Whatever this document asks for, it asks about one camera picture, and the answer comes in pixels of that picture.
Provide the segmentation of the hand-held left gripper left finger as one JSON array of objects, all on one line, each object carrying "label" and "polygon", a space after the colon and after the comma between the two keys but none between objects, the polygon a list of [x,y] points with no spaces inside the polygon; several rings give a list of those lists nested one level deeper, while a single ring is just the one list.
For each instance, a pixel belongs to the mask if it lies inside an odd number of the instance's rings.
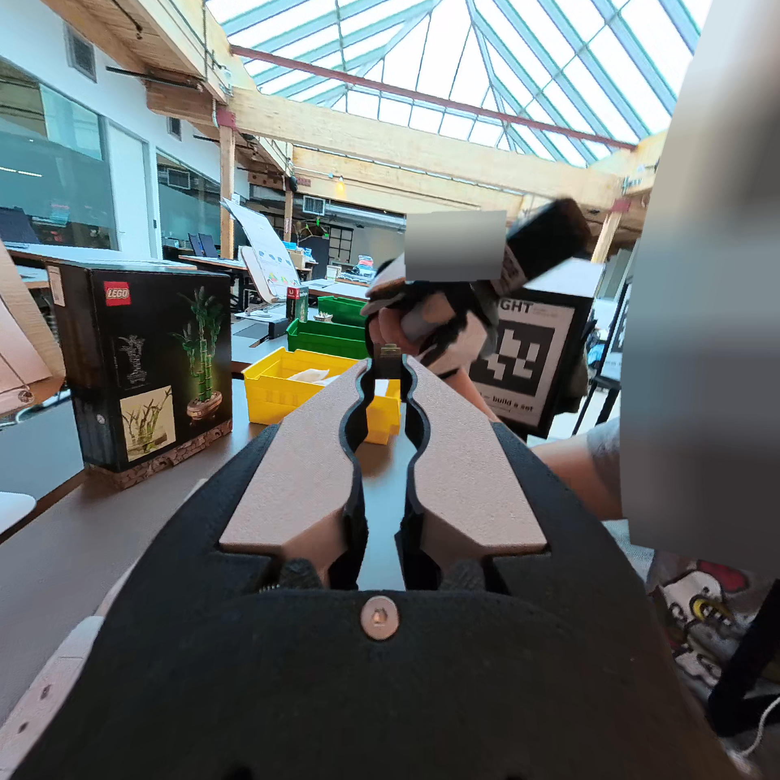
[{"label": "hand-held left gripper left finger", "polygon": [[222,550],[278,564],[306,559],[327,587],[356,589],[368,538],[356,450],[374,388],[371,362],[361,360],[268,428],[270,443],[222,532]]}]

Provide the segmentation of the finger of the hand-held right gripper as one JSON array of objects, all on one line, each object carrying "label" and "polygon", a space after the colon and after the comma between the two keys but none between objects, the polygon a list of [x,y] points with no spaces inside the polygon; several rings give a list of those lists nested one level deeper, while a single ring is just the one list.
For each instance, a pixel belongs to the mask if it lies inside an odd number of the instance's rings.
[{"label": "finger of the hand-held right gripper", "polygon": [[441,379],[468,370],[485,349],[495,346],[496,327],[475,314],[437,326],[420,345],[420,362]]},{"label": "finger of the hand-held right gripper", "polygon": [[402,294],[406,285],[405,256],[399,255],[394,260],[384,263],[377,271],[375,278],[366,291],[366,304],[361,310],[363,316],[371,316],[380,308],[389,306]]}]

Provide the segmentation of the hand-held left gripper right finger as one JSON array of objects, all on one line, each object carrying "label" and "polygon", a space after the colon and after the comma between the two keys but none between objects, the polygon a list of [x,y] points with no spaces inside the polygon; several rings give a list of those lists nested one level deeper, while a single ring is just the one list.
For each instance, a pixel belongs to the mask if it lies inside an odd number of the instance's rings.
[{"label": "hand-held left gripper right finger", "polygon": [[416,451],[407,468],[405,511],[396,535],[407,590],[436,590],[459,561],[535,555],[548,543],[488,416],[415,358],[405,434]]}]

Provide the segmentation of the person's right hand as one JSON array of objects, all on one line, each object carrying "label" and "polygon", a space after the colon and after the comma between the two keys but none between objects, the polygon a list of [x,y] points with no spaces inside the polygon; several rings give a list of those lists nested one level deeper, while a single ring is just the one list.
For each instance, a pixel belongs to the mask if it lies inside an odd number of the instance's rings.
[{"label": "person's right hand", "polygon": [[424,341],[455,317],[453,307],[442,292],[437,292],[410,306],[401,300],[379,307],[365,307],[367,348],[373,354],[376,346],[395,345],[402,353],[419,356]]}]

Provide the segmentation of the green plastic bin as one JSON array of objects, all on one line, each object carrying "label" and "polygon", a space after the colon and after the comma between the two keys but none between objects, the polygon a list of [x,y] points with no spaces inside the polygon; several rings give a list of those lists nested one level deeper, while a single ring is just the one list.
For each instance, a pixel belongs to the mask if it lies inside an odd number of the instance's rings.
[{"label": "green plastic bin", "polygon": [[337,325],[364,327],[366,317],[362,310],[366,301],[347,297],[323,296],[317,298],[317,309],[321,314],[331,315]]},{"label": "green plastic bin", "polygon": [[302,349],[356,360],[368,356],[363,327],[295,319],[287,327],[286,334],[291,352]]}]

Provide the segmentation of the fiducial marker sign board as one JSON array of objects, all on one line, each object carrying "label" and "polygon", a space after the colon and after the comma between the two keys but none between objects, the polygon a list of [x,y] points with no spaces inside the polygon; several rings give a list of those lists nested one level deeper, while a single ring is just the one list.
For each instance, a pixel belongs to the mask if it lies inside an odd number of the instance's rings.
[{"label": "fiducial marker sign board", "polygon": [[470,379],[516,434],[546,438],[554,417],[587,393],[585,346],[604,270],[569,259],[500,300],[496,346]]}]

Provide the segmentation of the yellow bin with white bags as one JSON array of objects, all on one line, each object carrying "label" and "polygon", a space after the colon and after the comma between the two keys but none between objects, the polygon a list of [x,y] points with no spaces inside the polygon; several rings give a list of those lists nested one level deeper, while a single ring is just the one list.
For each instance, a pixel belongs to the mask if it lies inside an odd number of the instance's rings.
[{"label": "yellow bin with white bags", "polygon": [[[243,372],[249,420],[278,424],[357,362],[302,349],[277,349]],[[367,442],[387,444],[400,432],[401,403],[399,379],[377,380],[375,398],[366,411]]]}]

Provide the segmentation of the instruction sheet on stand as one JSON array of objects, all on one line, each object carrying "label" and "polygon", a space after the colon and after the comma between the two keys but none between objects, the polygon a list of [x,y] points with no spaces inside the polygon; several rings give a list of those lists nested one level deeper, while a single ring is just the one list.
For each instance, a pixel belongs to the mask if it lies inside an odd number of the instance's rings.
[{"label": "instruction sheet on stand", "polygon": [[268,304],[285,303],[288,289],[300,289],[301,281],[283,241],[262,214],[233,200],[221,198],[220,202],[241,226],[249,241],[249,247],[241,247],[239,254],[259,298]]}]

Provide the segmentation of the black toy set box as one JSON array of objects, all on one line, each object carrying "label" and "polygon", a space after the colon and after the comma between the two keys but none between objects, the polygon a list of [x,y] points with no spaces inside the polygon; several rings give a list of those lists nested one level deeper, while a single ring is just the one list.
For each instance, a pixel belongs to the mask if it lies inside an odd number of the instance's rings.
[{"label": "black toy set box", "polygon": [[99,260],[46,272],[90,470],[125,490],[231,433],[227,275]]}]

